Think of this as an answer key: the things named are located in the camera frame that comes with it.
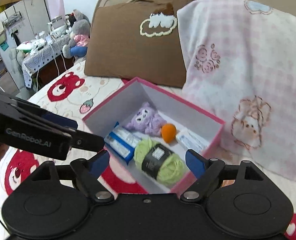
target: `table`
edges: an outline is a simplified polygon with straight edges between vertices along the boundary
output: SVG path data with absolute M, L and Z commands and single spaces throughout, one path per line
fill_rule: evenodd
M 43 49 L 36 52 L 34 55 L 28 55 L 26 58 L 24 58 L 21 68 L 23 70 L 26 87 L 32 87 L 32 75 L 38 72 L 39 69 L 43 68 L 49 62 L 51 62 L 54 58 L 60 56 L 64 45 L 68 44 L 69 40 L 69 34 L 56 39 L 57 43 L 54 42 L 52 44 L 55 57 L 51 47 L 46 45 Z
M 73 60 L 74 58 L 64 58 L 65 61 L 65 65 L 66 68 L 69 69 L 73 66 Z M 64 61 L 61 58 L 61 56 L 59 56 L 57 59 L 57 66 L 59 69 L 59 73 L 62 74 L 66 71 L 65 67 L 64 67 Z M 54 80 L 55 78 L 58 77 L 58 70 L 57 70 L 57 66 L 54 60 L 52 60 L 51 62 L 49 62 L 47 65 L 45 65 L 39 72 L 38 72 L 38 88 L 42 88 L 43 86 L 47 85 L 49 82 L 51 82 L 52 80 Z M 37 72 L 34 73 L 32 76 L 33 80 L 36 80 L 37 78 Z

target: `bed sheet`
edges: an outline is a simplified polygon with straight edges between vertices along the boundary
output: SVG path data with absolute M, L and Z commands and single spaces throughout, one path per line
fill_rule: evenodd
M 78 129 L 89 131 L 84 125 L 82 118 L 93 107 L 101 103 L 105 98 L 113 94 L 124 85 L 121 79 L 89 77 L 84 75 L 85 62 L 81 62 L 61 74 L 50 84 L 43 87 L 36 93 L 30 102 L 35 103 L 42 108 L 55 114 L 74 119 L 78 123 Z M 171 93 L 181 96 L 181 90 L 169 87 L 162 87 Z M 15 190 L 16 187 L 33 172 L 37 166 L 44 161 L 54 161 L 56 165 L 69 164 L 76 158 L 91 158 L 95 153 L 72 149 L 65 161 L 59 161 L 33 155 L 25 151 L 10 148 L 5 157 L 0 162 L 0 218 L 1 207 L 7 196 Z M 244 158 L 238 155 L 218 148 L 214 154 L 228 164 L 239 164 Z M 134 179 L 113 159 L 110 161 L 110 168 L 113 172 L 126 183 L 135 183 Z M 273 174 L 265 169 L 263 172 L 272 179 L 272 181 L 289 197 L 296 212 L 296 182 L 289 181 L 281 176 Z M 100 177 L 98 179 L 115 196 L 117 193 L 110 185 Z M 62 184 L 72 186 L 69 181 L 61 181 Z M 0 240 L 8 236 L 7 232 L 0 225 Z

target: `orange ball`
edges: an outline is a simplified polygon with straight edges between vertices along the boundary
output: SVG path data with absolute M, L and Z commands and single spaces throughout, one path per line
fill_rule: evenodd
M 161 136 L 166 143 L 170 143 L 175 139 L 177 129 L 172 123 L 167 123 L 161 127 Z

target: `brown pillow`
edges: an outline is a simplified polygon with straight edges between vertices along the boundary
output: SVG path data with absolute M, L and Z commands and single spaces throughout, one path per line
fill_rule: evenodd
M 85 74 L 126 79 L 138 76 L 158 85 L 182 88 L 186 69 L 178 26 L 168 35 L 160 34 L 169 33 L 176 19 L 170 28 L 160 25 L 149 28 L 148 25 L 154 23 L 149 18 L 152 13 L 176 18 L 177 10 L 191 1 L 137 0 L 100 7 L 92 23 Z

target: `pink blanket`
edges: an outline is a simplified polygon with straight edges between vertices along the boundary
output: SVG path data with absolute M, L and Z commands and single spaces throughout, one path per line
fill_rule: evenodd
M 227 122 L 223 148 L 296 181 L 296 17 L 247 0 L 177 15 L 183 96 Z

